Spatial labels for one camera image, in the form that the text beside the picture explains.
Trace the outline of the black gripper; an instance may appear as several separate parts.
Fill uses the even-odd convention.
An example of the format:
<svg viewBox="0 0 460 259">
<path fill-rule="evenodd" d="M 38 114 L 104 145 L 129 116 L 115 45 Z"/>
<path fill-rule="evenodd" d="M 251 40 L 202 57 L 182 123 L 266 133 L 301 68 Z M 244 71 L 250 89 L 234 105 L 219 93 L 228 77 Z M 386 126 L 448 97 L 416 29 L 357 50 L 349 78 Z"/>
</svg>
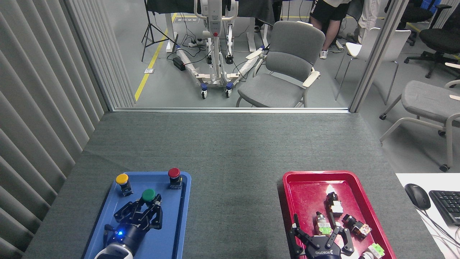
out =
<svg viewBox="0 0 460 259">
<path fill-rule="evenodd" d="M 143 210 L 143 208 L 147 208 L 146 202 L 136 200 L 126 203 L 114 214 L 118 226 L 108 240 L 108 246 L 124 246 L 135 255 L 145 234 L 150 229 L 162 229 L 163 212 L 161 202 L 154 202 L 146 210 Z"/>
<path fill-rule="evenodd" d="M 287 232 L 287 242 L 292 258 L 300 258 L 302 255 L 308 259 L 340 259 L 341 255 L 351 256 L 354 252 L 350 231 L 348 228 L 336 226 L 329 236 L 309 236 L 300 228 L 297 213 L 294 213 L 294 223 Z M 340 235 L 343 247 L 335 243 Z M 295 239 L 299 239 L 305 246 L 303 249 Z"/>
</svg>

